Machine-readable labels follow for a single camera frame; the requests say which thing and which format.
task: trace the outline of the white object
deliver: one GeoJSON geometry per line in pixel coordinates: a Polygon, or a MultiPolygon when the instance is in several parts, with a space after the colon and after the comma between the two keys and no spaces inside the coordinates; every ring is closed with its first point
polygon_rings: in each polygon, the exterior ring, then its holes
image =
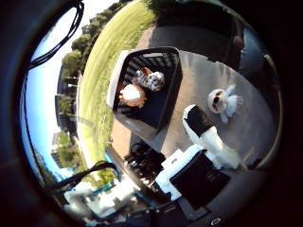
{"type": "Polygon", "coordinates": [[[165,77],[161,72],[153,73],[149,68],[144,67],[136,71],[136,76],[133,77],[132,83],[157,92],[164,87],[165,77]]]}
{"type": "Polygon", "coordinates": [[[241,157],[234,149],[230,148],[222,141],[220,136],[217,134],[215,126],[211,127],[199,136],[186,122],[188,113],[195,106],[195,104],[192,104],[186,107],[182,118],[183,126],[187,131],[189,139],[193,144],[200,145],[207,149],[205,155],[217,169],[222,167],[236,169],[239,164],[241,164],[241,157]]]}
{"type": "Polygon", "coordinates": [[[175,188],[175,186],[170,182],[169,179],[176,175],[184,166],[186,166],[187,163],[189,163],[190,160],[195,156],[195,154],[202,149],[204,148],[200,145],[192,145],[185,152],[183,152],[183,155],[178,154],[181,150],[177,149],[175,151],[177,154],[173,153],[171,154],[172,159],[170,157],[168,158],[170,161],[175,161],[173,163],[170,163],[170,165],[162,165],[166,167],[158,174],[158,176],[155,178],[155,181],[158,183],[159,187],[164,193],[170,192],[170,199],[172,201],[175,201],[180,198],[182,194],[177,190],[177,188],[175,188]]]}
{"type": "Polygon", "coordinates": [[[120,101],[131,107],[143,107],[146,100],[144,90],[135,84],[129,84],[120,91],[120,101]]]}
{"type": "Polygon", "coordinates": [[[207,97],[207,106],[214,114],[220,114],[224,123],[232,117],[240,105],[243,104],[241,96],[233,95],[236,84],[231,84],[226,90],[215,89],[207,97]]]}
{"type": "Polygon", "coordinates": [[[130,50],[122,50],[117,61],[116,65],[114,67],[113,73],[111,75],[110,84],[107,90],[107,96],[106,96],[106,105],[113,109],[114,107],[114,101],[116,96],[116,87],[119,81],[121,68],[123,66],[123,62],[125,61],[126,57],[130,53],[130,50]]]}

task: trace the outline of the white stuffed animal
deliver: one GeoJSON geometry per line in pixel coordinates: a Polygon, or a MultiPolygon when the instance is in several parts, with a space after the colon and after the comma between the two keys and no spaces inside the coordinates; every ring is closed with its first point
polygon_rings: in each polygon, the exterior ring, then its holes
{"type": "Polygon", "coordinates": [[[165,85],[165,77],[161,72],[153,73],[149,68],[144,67],[136,71],[136,76],[133,77],[132,83],[158,92],[165,85]]]}
{"type": "Polygon", "coordinates": [[[215,114],[220,114],[223,123],[228,122],[228,117],[232,117],[235,111],[243,104],[241,96],[233,95],[236,84],[231,84],[226,90],[215,89],[207,98],[209,110],[215,114]]]}

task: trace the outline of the grass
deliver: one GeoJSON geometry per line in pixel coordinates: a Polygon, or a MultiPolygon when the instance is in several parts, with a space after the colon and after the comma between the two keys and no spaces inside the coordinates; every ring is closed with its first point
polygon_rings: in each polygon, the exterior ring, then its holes
{"type": "Polygon", "coordinates": [[[154,17],[143,0],[129,3],[102,30],[86,63],[80,87],[79,116],[93,124],[79,124],[79,130],[80,140],[94,162],[104,159],[103,151],[112,130],[113,117],[105,100],[117,57],[121,50],[136,47],[154,17]]]}

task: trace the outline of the sky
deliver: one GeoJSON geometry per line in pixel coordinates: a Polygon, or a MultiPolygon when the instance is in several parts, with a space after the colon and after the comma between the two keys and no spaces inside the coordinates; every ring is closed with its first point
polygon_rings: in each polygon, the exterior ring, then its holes
{"type": "MultiPolygon", "coordinates": [[[[44,156],[47,167],[56,173],[56,175],[61,175],[63,178],[69,177],[71,172],[66,169],[59,169],[50,156],[53,133],[60,131],[55,114],[55,95],[57,93],[62,58],[66,53],[72,51],[71,43],[81,35],[81,27],[88,25],[90,18],[93,18],[97,13],[104,11],[114,2],[117,2],[117,0],[84,0],[84,14],[74,36],[53,58],[28,71],[27,120],[31,140],[38,152],[44,156]]],[[[67,34],[75,13],[75,9],[70,9],[65,13],[46,38],[42,39],[32,59],[46,53],[56,45],[65,34],[67,34]]],[[[30,160],[32,158],[24,131],[23,140],[27,156],[29,156],[29,162],[33,165],[33,161],[30,160]]]]}

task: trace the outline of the tree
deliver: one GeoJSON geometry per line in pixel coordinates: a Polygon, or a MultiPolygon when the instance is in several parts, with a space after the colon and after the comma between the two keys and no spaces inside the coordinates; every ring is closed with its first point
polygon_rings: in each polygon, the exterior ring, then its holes
{"type": "Polygon", "coordinates": [[[114,15],[110,9],[106,9],[101,13],[102,16],[105,16],[107,21],[109,21],[114,15]]]}
{"type": "Polygon", "coordinates": [[[93,21],[91,24],[89,24],[91,36],[94,36],[98,32],[99,28],[100,28],[99,21],[93,21]]]}
{"type": "Polygon", "coordinates": [[[69,115],[71,114],[72,109],[72,98],[68,96],[60,96],[59,106],[62,114],[69,115]]]}
{"type": "Polygon", "coordinates": [[[159,10],[164,8],[169,8],[176,5],[175,0],[145,0],[149,8],[152,9],[155,13],[158,13],[159,10]]]}
{"type": "Polygon", "coordinates": [[[61,151],[61,156],[67,163],[71,163],[74,159],[74,154],[67,150],[61,151]]]}
{"type": "Polygon", "coordinates": [[[71,77],[75,76],[79,70],[79,64],[81,61],[81,52],[78,49],[68,53],[62,59],[62,66],[64,68],[62,76],[71,77]]]}
{"type": "Polygon", "coordinates": [[[84,34],[89,34],[89,25],[83,26],[83,27],[81,28],[81,30],[82,30],[82,34],[83,34],[83,35],[84,35],[84,34]]]}
{"type": "Polygon", "coordinates": [[[72,50],[79,50],[82,54],[86,46],[90,43],[91,36],[89,34],[84,34],[74,40],[72,43],[72,50]]]}
{"type": "Polygon", "coordinates": [[[93,45],[89,44],[89,45],[86,46],[86,48],[85,48],[85,50],[84,50],[84,52],[82,54],[82,59],[81,59],[81,62],[80,62],[80,70],[81,70],[81,72],[84,72],[84,69],[85,69],[85,66],[86,66],[89,54],[91,53],[92,49],[93,49],[93,45]]]}
{"type": "Polygon", "coordinates": [[[124,5],[125,5],[124,3],[117,2],[117,3],[113,3],[108,9],[111,11],[117,12],[122,7],[124,7],[124,5]]]}
{"type": "Polygon", "coordinates": [[[96,19],[98,20],[99,24],[102,26],[107,22],[107,19],[105,16],[102,16],[100,14],[97,14],[96,19]]]}

